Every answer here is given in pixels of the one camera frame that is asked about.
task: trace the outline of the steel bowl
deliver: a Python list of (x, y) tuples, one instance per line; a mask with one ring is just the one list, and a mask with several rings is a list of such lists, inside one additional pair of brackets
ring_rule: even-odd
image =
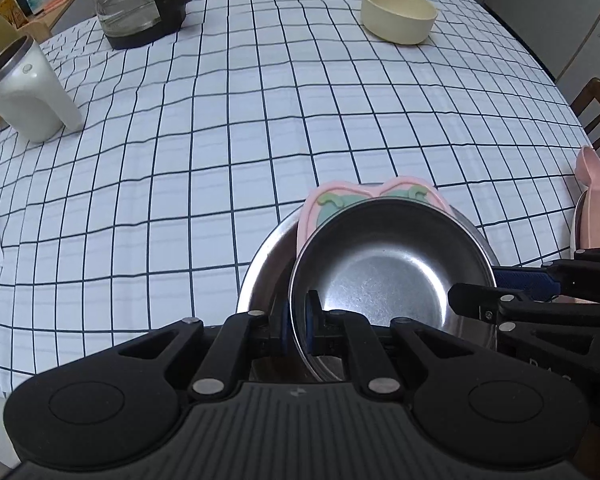
[(289, 304), (296, 347), (317, 380), (343, 380), (338, 359), (315, 358), (306, 351), (309, 290), (318, 292), (324, 310), (359, 312), (382, 326), (394, 317), (411, 317), (490, 345), (491, 326), (449, 308), (446, 294), (455, 283), (495, 286), (486, 252), (455, 218), (395, 197), (348, 206), (312, 234), (292, 270)]
[(585, 190), (576, 202), (576, 209), (574, 209), (573, 219), (571, 219), (570, 255), (572, 260), (573, 253), (580, 248), (580, 223), (582, 220), (582, 209), (584, 208), (584, 199), (586, 196), (587, 191)]
[[(498, 259), (480, 231), (462, 213), (454, 209), (456, 219), (475, 237), (491, 265)], [(256, 252), (242, 280), (236, 312), (288, 309), (288, 289), (291, 271), (296, 262), (296, 237), (300, 208), (290, 213), (273, 231)], [(284, 362), (264, 358), (253, 363), (252, 378), (269, 381), (315, 381), (298, 354), (296, 345), (288, 347)]]

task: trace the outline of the cream bowl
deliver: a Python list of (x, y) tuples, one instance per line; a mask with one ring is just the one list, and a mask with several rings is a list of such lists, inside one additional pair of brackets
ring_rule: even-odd
[(423, 42), (438, 10), (427, 0), (362, 0), (363, 25), (383, 40), (398, 44)]

